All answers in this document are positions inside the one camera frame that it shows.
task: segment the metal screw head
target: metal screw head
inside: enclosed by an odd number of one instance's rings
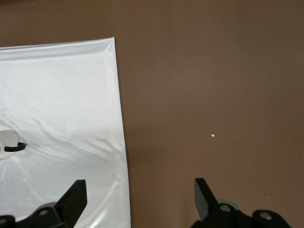
[[[271,220],[271,219],[272,219],[271,215],[270,215],[269,213],[267,213],[266,211],[262,211],[262,212],[260,213],[260,216],[261,216],[262,218],[264,218],[264,219],[267,219],[267,220]]]
[[[230,207],[228,205],[222,205],[220,206],[220,209],[224,212],[230,212]]]
[[[47,214],[47,212],[48,212],[48,210],[42,210],[42,211],[39,212],[39,215],[44,216],[44,215]]]

